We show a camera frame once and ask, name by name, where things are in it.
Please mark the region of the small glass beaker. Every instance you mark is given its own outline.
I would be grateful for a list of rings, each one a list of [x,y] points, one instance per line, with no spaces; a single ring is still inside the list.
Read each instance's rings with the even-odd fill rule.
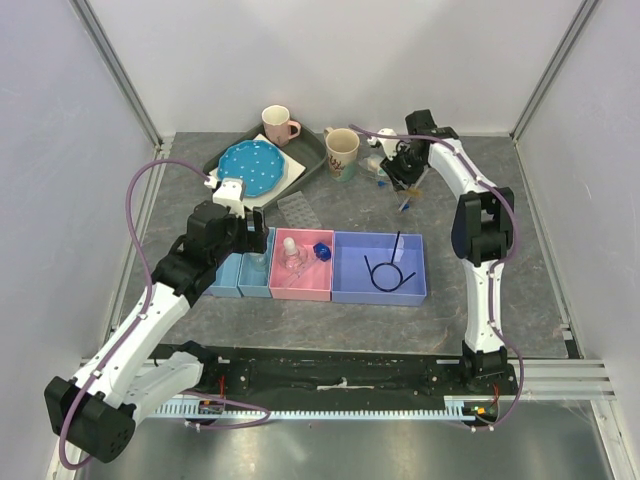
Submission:
[[[270,257],[267,253],[259,254],[259,253],[248,253],[249,263],[251,268],[259,271],[266,272],[270,265]]]

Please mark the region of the glass alcohol lamp white cap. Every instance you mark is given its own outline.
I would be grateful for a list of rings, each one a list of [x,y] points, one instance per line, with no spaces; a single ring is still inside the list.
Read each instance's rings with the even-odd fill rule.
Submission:
[[[300,272],[309,261],[309,253],[304,245],[299,245],[292,237],[283,240],[282,266],[291,273]]]

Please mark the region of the blue base graduated cylinder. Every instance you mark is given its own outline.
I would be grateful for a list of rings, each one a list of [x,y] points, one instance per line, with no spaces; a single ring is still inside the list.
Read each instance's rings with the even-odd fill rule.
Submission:
[[[304,265],[294,271],[284,282],[284,288],[291,288],[298,280],[300,280],[312,267],[319,263],[326,263],[331,259],[330,248],[319,242],[313,246],[314,257],[309,259]]]

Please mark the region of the black wire ring stand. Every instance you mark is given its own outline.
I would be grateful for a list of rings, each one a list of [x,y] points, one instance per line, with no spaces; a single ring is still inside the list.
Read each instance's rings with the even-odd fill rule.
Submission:
[[[370,254],[363,255],[370,281],[378,291],[397,292],[416,276],[415,270],[406,270],[402,267],[404,251],[404,238],[402,233],[398,231],[393,237],[393,245],[388,258],[381,258],[381,254],[376,253],[375,259],[379,259],[379,262],[373,263]]]

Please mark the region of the test tube brush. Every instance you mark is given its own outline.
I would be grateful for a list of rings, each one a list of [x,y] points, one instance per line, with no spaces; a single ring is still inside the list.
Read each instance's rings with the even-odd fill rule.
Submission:
[[[394,192],[403,199],[417,199],[422,196],[422,191],[415,186],[404,188],[402,185],[396,185]]]

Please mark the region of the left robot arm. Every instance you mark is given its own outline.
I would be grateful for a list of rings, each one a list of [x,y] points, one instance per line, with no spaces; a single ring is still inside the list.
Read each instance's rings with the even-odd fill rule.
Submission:
[[[109,463],[131,441],[136,427],[175,395],[193,388],[208,393],[219,382],[218,367],[207,350],[190,342],[159,367],[141,367],[167,331],[214,283],[232,254],[264,253],[269,230],[261,209],[228,206],[210,200],[197,205],[186,231],[147,273],[147,285],[131,313],[94,357],[65,380],[54,377],[44,391],[61,463],[73,445],[88,458]]]

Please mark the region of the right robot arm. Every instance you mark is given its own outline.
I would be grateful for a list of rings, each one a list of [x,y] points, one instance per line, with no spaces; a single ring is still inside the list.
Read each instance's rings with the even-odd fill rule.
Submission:
[[[405,135],[384,128],[369,144],[382,148],[380,168],[395,191],[418,187],[432,169],[456,198],[451,244],[465,273],[468,315],[457,377],[465,391],[481,393],[507,368],[501,277],[514,248],[514,194],[490,181],[467,155],[455,130],[437,126],[430,110],[412,112],[405,123]]]

